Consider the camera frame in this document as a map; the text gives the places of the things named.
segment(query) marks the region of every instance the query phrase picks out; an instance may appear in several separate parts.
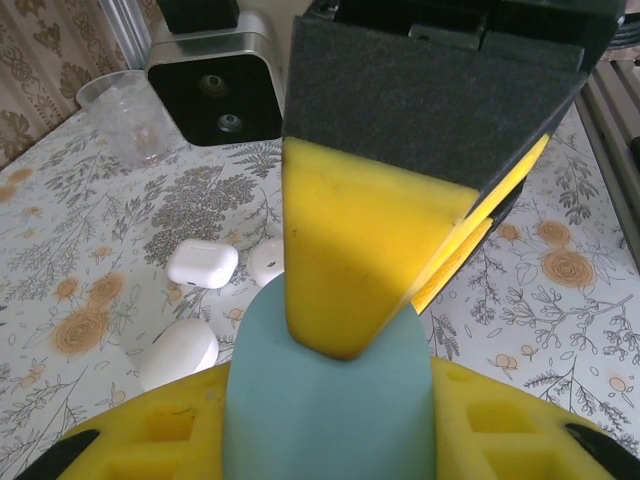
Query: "blue foam block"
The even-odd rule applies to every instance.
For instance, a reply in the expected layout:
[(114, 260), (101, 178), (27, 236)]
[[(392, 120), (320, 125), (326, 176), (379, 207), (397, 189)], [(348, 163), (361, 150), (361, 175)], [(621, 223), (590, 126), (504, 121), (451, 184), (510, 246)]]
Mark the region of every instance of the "blue foam block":
[(287, 330), (283, 277), (251, 303), (225, 405), (225, 480), (431, 480), (428, 346), (408, 306), (358, 359), (327, 358)]

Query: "camera lens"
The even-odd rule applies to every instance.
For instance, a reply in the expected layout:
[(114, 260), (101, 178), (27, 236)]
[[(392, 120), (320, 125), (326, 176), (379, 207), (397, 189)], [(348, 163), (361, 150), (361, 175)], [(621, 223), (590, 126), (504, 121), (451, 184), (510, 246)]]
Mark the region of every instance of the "camera lens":
[(205, 75), (200, 79), (200, 91), (211, 97), (223, 97), (229, 89), (225, 81), (217, 75)]
[(218, 119), (218, 128), (223, 132), (236, 133), (242, 130), (242, 120), (231, 113), (227, 113)]

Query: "floral tablecloth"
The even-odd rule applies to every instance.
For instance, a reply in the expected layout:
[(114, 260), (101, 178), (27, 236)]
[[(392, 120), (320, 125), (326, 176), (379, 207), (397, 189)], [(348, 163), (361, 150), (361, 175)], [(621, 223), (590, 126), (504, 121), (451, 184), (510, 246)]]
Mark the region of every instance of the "floral tablecloth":
[[(258, 292), (248, 252), (281, 234), (279, 158), (279, 141), (180, 142), (161, 165), (126, 171), (80, 113), (0, 173), (0, 477), (140, 394), (140, 358), (173, 322), (206, 320), (230, 359)], [(185, 238), (240, 250), (230, 285), (168, 280)], [(423, 314), (426, 340), (637, 454), (639, 287), (572, 109), (510, 217)]]

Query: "camera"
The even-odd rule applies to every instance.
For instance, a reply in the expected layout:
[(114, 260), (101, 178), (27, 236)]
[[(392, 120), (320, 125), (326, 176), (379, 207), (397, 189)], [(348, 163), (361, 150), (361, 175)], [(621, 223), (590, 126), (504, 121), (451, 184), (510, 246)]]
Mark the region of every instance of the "camera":
[(196, 146), (281, 135), (284, 84), (275, 32), (259, 10), (240, 10), (236, 18), (230, 28), (176, 33), (163, 21), (156, 31), (147, 78)]

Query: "clear plastic cup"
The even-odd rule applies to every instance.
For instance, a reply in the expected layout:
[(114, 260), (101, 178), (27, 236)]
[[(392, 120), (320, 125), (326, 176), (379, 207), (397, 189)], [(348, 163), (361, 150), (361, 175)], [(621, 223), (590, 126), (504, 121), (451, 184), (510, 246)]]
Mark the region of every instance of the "clear plastic cup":
[(173, 126), (142, 70), (96, 78), (78, 90), (76, 100), (128, 168), (155, 165), (171, 152)]

